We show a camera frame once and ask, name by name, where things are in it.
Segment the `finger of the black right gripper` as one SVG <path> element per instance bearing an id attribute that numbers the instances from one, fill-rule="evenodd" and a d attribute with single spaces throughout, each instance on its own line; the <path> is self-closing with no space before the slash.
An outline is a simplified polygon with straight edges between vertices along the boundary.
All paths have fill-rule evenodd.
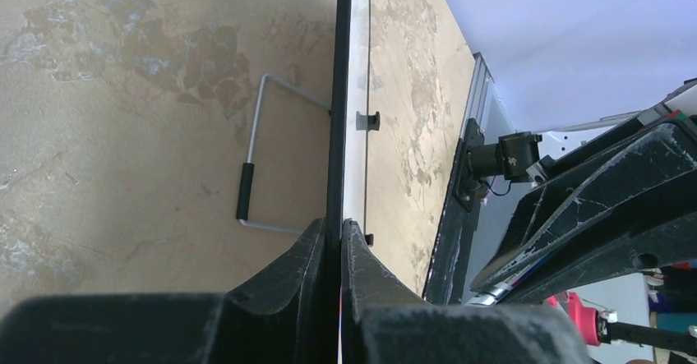
<path id="1" fill-rule="evenodd" d="M 518 203 L 474 293 L 505 303 L 696 257 L 696 122 L 671 119 L 590 157 Z"/>

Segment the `white whiteboard black frame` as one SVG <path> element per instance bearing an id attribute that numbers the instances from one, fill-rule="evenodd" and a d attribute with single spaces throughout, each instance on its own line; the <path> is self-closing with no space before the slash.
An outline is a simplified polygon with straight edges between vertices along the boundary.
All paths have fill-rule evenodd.
<path id="1" fill-rule="evenodd" d="M 326 202 L 327 248 L 344 222 L 364 224 L 367 192 L 370 0 L 337 0 Z"/>

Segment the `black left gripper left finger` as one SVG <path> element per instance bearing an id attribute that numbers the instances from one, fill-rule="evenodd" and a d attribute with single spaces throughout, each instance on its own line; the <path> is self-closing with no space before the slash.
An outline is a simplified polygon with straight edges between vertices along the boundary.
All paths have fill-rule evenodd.
<path id="1" fill-rule="evenodd" d="M 4 363 L 317 362 L 325 222 L 227 293 L 35 297 L 1 322 Z"/>

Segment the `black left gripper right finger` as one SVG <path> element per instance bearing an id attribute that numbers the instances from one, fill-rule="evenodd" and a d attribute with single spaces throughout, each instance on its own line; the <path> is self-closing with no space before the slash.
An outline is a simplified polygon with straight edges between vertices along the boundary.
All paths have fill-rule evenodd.
<path id="1" fill-rule="evenodd" d="M 346 363 L 589 363 L 579 332 L 549 306 L 438 306 L 371 252 L 354 221 L 341 244 Z"/>

